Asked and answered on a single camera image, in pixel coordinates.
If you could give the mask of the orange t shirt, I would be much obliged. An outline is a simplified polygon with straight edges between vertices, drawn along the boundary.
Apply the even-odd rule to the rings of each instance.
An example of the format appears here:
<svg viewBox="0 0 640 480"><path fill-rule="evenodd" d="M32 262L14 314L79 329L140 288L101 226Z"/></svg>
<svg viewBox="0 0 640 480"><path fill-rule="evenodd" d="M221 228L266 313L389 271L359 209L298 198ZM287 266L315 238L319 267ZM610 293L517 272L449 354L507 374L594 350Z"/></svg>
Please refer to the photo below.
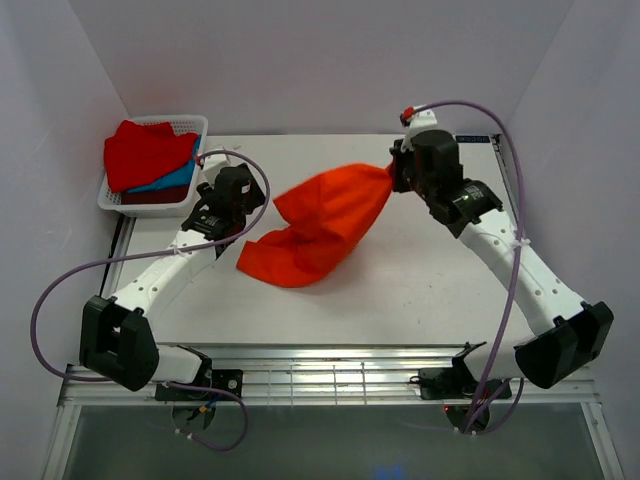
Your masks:
<svg viewBox="0 0 640 480"><path fill-rule="evenodd" d="M313 285L356 248L391 191L387 168L358 163L319 173L273 200L287 227L246 242L236 268L277 287Z"/></svg>

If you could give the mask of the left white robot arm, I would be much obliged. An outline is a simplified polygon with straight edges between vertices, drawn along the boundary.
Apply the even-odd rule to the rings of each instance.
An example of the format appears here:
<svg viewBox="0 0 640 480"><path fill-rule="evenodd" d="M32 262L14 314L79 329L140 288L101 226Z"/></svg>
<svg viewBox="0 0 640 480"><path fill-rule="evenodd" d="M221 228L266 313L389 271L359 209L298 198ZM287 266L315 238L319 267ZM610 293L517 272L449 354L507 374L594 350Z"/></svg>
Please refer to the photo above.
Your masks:
<svg viewBox="0 0 640 480"><path fill-rule="evenodd" d="M81 365L130 391L152 382L177 382L188 398L197 400L211 390L204 356L157 344L154 322L239 238L266 196L245 163L222 167L213 183L199 185L198 193L199 200L162 255L109 298L94 296L83 308Z"/></svg>

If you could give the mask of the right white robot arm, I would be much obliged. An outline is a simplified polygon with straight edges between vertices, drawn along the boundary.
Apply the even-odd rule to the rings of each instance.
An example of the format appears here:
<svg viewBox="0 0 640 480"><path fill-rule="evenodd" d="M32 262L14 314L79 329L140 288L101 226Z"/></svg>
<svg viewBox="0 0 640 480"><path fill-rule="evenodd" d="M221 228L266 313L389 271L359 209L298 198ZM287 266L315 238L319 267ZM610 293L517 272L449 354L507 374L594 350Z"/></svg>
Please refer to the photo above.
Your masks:
<svg viewBox="0 0 640 480"><path fill-rule="evenodd" d="M496 354L474 347L451 375L454 390L474 397L488 384L485 363L500 378L523 377L549 389L596 359L614 320L604 302L588 303L564 284L524 239L498 196L484 182L465 177L455 137L438 129L390 148L392 189L414 192L492 272L517 304L532 333Z"/></svg>

